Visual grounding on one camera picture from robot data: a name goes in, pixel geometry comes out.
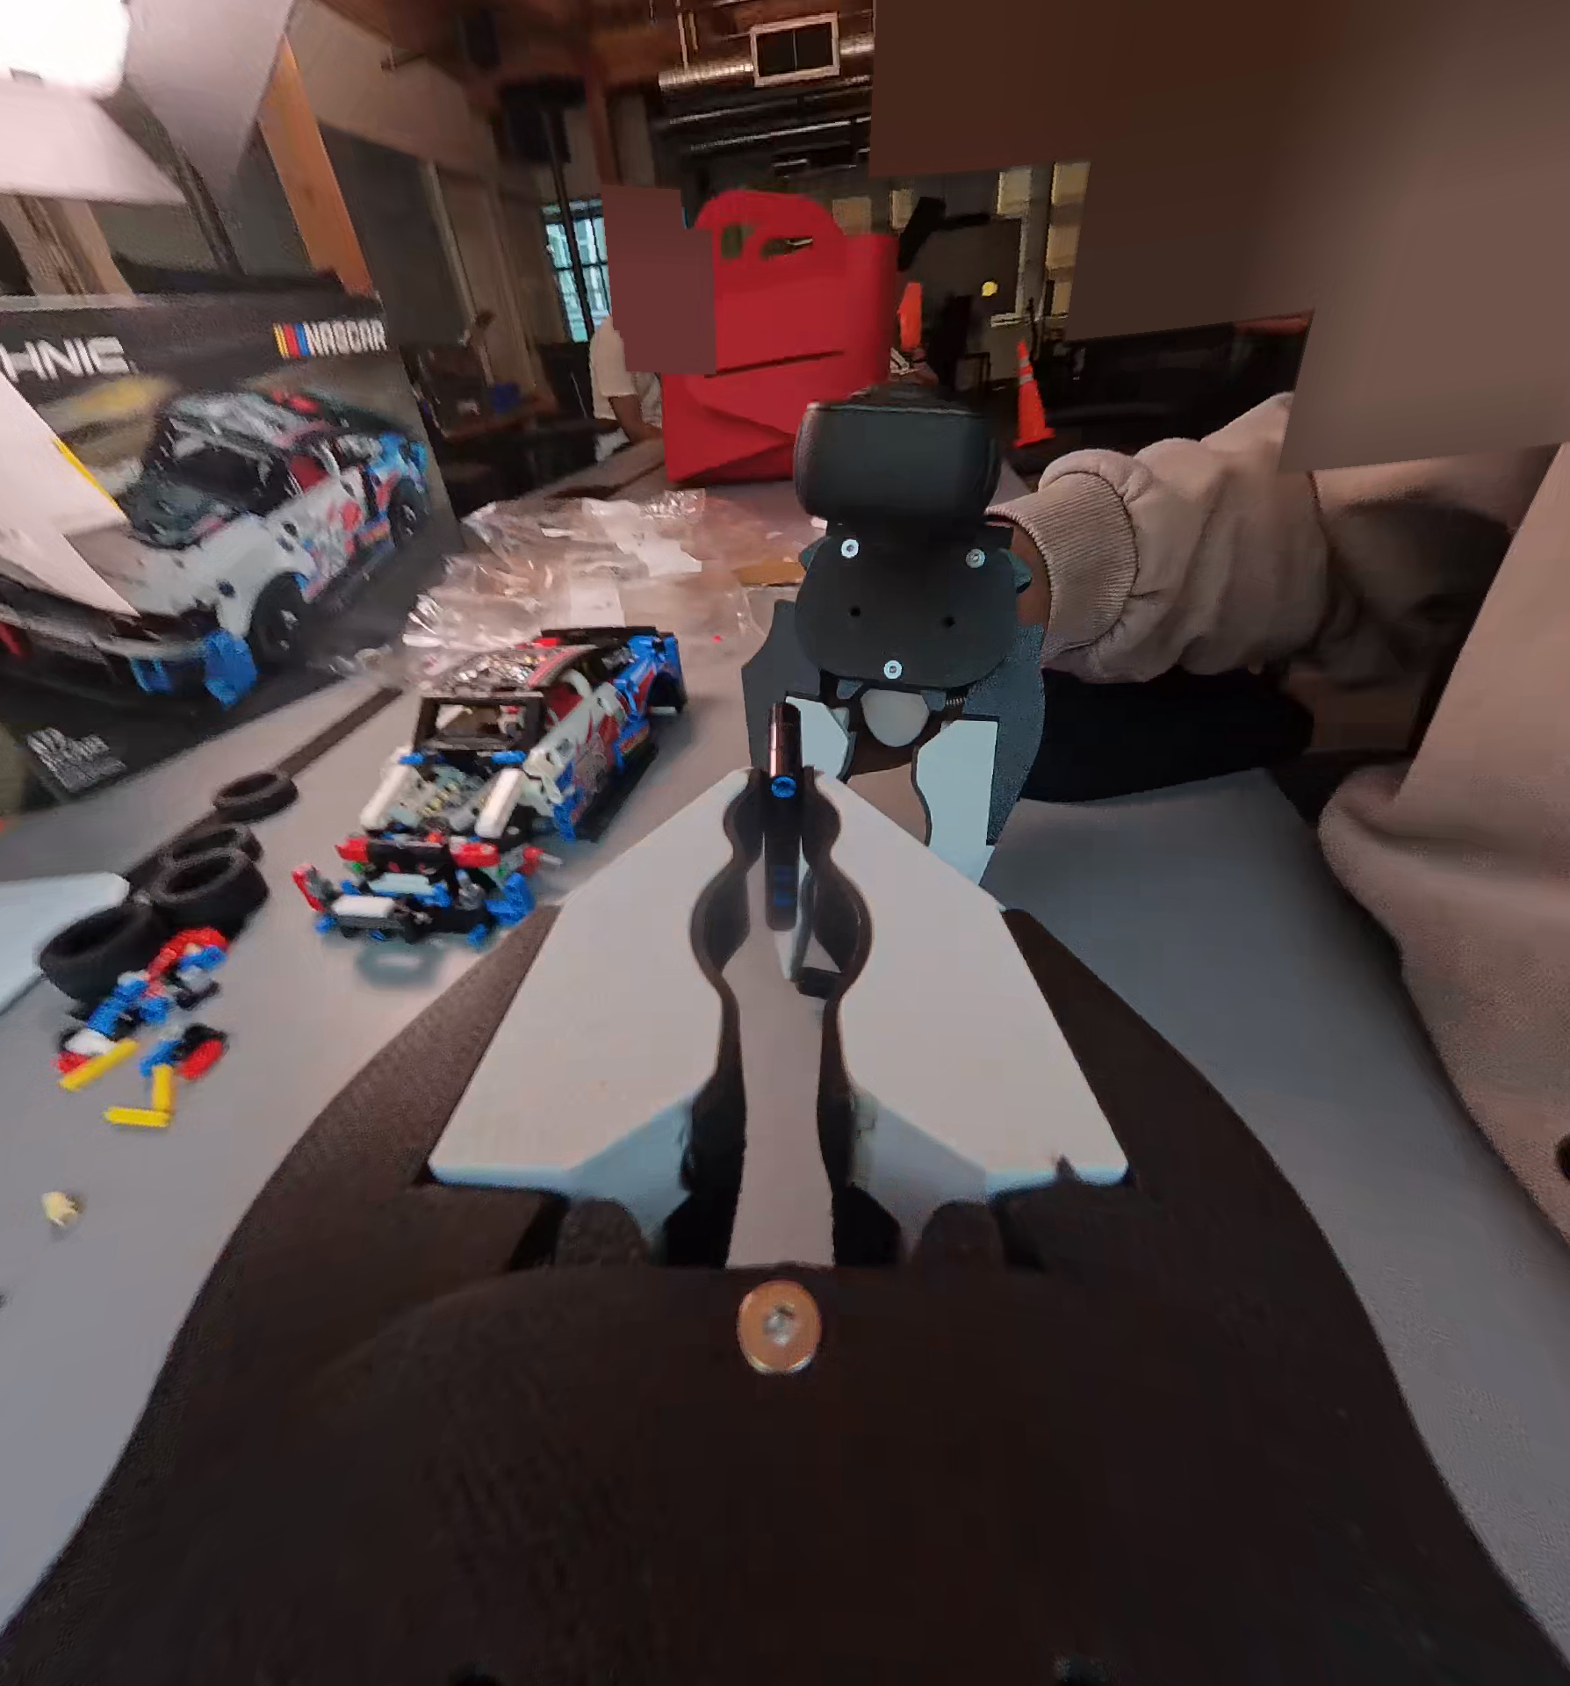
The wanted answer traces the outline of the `toy car building manual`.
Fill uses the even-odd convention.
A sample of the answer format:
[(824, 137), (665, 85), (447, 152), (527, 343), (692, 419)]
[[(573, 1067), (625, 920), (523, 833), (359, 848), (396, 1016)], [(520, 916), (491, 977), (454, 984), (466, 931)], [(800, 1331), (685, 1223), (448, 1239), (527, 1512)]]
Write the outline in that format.
[[(0, 300), (0, 313), (12, 317), (11, 341), (21, 357), (46, 343), (67, 318), (92, 327), (103, 310), (97, 299)], [(46, 382), (42, 363), (11, 375), (0, 358), (0, 567), (105, 617), (140, 617), (100, 571), (107, 560), (135, 558), (126, 515), (33, 407), (33, 390)]]

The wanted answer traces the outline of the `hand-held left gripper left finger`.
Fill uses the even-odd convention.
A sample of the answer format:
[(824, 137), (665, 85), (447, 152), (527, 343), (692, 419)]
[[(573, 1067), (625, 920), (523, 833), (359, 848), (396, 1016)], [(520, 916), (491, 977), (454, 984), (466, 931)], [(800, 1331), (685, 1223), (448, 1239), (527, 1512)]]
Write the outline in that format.
[(730, 771), (570, 891), (430, 1153), (448, 1187), (679, 1211), (724, 1252), (747, 1148), (737, 998), (748, 773)]

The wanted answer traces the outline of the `red felt bag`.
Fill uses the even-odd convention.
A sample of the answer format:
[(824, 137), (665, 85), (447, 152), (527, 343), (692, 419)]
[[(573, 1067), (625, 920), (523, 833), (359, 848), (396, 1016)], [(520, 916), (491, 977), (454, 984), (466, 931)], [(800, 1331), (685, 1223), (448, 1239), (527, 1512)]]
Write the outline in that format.
[(668, 483), (790, 482), (806, 411), (886, 380), (897, 240), (748, 190), (713, 196), (695, 228), (713, 243), (715, 367), (662, 378)]

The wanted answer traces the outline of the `person's right forearm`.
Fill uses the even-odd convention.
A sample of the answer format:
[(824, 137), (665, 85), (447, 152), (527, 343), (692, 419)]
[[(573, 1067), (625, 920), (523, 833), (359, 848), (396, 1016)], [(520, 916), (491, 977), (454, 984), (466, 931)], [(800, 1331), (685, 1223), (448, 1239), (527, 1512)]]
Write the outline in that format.
[(1555, 446), (1284, 470), (1290, 394), (1200, 439), (1056, 457), (989, 507), (1046, 580), (1043, 664), (1145, 683), (1300, 664), (1427, 674), (1478, 615)]

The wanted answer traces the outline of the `black five hole beam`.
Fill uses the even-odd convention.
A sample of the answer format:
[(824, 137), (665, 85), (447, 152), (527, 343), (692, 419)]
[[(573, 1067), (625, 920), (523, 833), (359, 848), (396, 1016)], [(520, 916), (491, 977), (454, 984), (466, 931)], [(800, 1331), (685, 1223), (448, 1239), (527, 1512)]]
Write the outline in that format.
[(774, 702), (764, 741), (762, 791), (762, 902), (769, 931), (793, 933), (798, 918), (802, 756), (798, 711)]

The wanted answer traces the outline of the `grey desk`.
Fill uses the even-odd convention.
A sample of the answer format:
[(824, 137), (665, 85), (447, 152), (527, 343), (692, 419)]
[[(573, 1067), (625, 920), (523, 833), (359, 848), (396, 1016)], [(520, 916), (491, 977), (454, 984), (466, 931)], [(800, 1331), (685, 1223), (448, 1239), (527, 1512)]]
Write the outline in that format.
[(382, 953), (273, 891), (162, 1133), (11, 1007), (0, 1681), (1570, 1681), (1570, 1245), (1319, 833), (1020, 803), (983, 891), (1130, 1176), (911, 1252), (758, 916), (724, 1252), (426, 1168), (553, 909)]

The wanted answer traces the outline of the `clear plastic parts bag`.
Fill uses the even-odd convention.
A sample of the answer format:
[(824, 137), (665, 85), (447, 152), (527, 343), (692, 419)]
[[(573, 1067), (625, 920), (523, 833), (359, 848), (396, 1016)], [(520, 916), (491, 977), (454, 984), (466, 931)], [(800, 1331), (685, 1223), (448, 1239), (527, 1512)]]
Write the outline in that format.
[(793, 499), (713, 492), (536, 497), (461, 523), (461, 547), (416, 597), (396, 649), (436, 664), (553, 629), (654, 626), (682, 652), (747, 644), (800, 580), (823, 525)]

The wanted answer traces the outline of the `black toy car set box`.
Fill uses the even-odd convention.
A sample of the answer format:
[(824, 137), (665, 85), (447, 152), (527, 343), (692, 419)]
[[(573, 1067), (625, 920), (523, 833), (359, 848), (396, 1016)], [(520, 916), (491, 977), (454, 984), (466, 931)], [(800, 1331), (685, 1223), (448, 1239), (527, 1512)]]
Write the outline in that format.
[(0, 567), (0, 828), (319, 690), (396, 629), (457, 519), (384, 308), (337, 285), (105, 300), (21, 357), (117, 501), (117, 619)]

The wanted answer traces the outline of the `partly built toy brick car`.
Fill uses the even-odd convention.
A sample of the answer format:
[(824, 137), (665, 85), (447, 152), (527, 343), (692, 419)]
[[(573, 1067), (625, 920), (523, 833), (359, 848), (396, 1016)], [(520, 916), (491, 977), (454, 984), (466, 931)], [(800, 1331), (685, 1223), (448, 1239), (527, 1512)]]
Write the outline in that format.
[(337, 870), (292, 879), (321, 936), (482, 946), (535, 910), (535, 875), (594, 839), (686, 706), (653, 626), (559, 628), (447, 664), (416, 702)]

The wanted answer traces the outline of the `black flat strip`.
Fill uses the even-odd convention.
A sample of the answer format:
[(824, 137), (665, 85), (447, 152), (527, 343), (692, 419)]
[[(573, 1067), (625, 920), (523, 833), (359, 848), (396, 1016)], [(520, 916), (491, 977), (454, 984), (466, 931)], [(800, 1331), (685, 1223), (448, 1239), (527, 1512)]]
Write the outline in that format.
[(402, 697), (396, 685), (378, 685), (365, 693), (352, 710), (332, 719), (325, 728), (317, 730), (308, 741), (292, 747), (289, 755), (268, 768), (268, 771), (295, 779), (301, 773), (319, 762), (332, 747), (349, 739), (359, 728), (372, 725), (380, 713), (391, 710)]

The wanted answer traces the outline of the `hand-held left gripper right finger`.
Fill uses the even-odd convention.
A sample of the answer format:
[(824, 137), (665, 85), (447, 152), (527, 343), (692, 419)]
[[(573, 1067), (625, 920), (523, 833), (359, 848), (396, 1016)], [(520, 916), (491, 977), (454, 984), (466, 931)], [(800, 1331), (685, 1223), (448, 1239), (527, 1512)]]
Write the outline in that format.
[(857, 791), (812, 778), (812, 938), (832, 966), (818, 1133), (911, 1252), (945, 1205), (1130, 1176), (1006, 910)]

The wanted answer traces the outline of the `studio light panel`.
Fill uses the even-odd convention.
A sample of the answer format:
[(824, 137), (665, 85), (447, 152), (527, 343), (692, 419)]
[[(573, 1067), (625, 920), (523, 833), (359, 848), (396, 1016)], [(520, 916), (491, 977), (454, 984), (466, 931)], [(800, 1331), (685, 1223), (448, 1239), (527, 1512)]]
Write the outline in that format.
[(229, 194), (292, 2), (0, 2), (0, 194)]

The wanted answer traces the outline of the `pile of mixed brick pieces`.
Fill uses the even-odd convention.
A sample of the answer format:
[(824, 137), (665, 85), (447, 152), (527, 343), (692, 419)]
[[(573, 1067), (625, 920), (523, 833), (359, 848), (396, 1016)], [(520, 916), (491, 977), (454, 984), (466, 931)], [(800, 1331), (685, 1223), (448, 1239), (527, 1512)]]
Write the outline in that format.
[(117, 1041), (156, 1030), (177, 1013), (192, 1013), (220, 984), (231, 938), (212, 929), (180, 931), (140, 971), (99, 987), (72, 1007), (75, 1032), (58, 1037), (53, 1070), (60, 1079), (107, 1054)]

